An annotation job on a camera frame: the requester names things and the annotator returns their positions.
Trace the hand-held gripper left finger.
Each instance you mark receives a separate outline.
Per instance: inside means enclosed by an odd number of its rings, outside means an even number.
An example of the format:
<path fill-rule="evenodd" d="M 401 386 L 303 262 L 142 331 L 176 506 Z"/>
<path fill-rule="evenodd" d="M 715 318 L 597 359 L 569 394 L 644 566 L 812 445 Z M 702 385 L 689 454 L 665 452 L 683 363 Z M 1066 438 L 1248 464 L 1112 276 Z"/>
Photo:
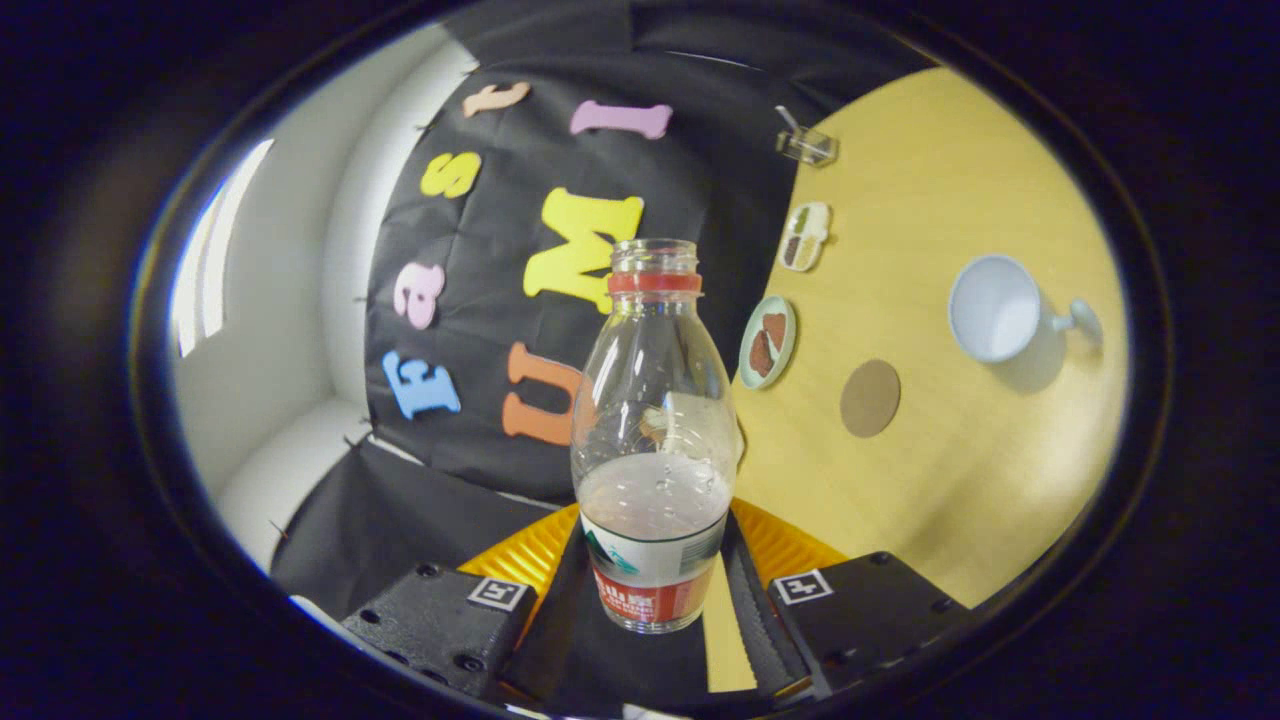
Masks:
<path fill-rule="evenodd" d="M 458 568 L 420 562 L 340 625 L 374 659 L 435 689 L 539 706 L 573 634 L 564 555 L 577 529 L 571 503 Z"/>

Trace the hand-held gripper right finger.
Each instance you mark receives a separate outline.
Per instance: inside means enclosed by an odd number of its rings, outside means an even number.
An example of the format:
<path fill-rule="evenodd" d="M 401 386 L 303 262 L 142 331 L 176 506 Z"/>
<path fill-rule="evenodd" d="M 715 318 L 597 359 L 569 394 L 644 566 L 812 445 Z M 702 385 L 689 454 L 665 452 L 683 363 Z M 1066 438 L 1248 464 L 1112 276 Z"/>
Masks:
<path fill-rule="evenodd" d="M 774 708 L 886 692 L 977 624 L 890 551 L 849 557 L 741 498 L 721 557 L 758 693 Z"/>

